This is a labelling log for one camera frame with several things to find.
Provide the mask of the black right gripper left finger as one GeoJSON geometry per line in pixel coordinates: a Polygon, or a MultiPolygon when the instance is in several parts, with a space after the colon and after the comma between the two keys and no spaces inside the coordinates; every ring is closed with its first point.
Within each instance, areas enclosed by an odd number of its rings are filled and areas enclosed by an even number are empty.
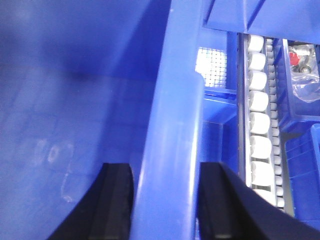
{"type": "Polygon", "coordinates": [[[128,163],[104,163],[82,199],[50,240],[127,240],[134,200],[128,163]]]}

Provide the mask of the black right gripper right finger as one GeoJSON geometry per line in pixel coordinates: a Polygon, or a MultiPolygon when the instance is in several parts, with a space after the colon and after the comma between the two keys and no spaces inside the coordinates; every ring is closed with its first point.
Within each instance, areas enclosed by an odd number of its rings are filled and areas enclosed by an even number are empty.
{"type": "Polygon", "coordinates": [[[202,162],[198,184],[203,240],[318,240],[320,232],[268,203],[226,165],[202,162]]]}

